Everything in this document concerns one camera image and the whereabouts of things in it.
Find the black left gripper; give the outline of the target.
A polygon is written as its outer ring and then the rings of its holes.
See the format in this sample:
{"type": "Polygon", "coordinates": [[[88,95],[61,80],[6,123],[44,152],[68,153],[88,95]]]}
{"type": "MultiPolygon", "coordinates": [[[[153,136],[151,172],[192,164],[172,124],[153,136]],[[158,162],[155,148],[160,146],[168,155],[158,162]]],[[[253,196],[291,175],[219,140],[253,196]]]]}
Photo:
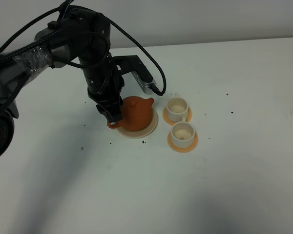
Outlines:
{"type": "Polygon", "coordinates": [[[125,83],[117,68],[118,58],[110,53],[105,58],[90,52],[82,54],[82,65],[89,66],[83,69],[88,95],[97,103],[98,112],[108,122],[117,122],[123,118],[120,91],[125,83]]]}

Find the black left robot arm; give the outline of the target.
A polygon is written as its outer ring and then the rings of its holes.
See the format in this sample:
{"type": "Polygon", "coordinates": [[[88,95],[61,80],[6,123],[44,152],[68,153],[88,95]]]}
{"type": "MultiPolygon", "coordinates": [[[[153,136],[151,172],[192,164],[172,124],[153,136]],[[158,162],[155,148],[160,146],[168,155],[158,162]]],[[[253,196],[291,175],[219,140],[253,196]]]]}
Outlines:
{"type": "Polygon", "coordinates": [[[7,54],[0,50],[0,156],[14,135],[17,95],[46,68],[82,69],[88,96],[98,111],[110,122],[122,119],[124,80],[109,51],[110,28],[115,23],[68,0],[57,11],[58,19],[38,32],[32,43],[7,54]]]}

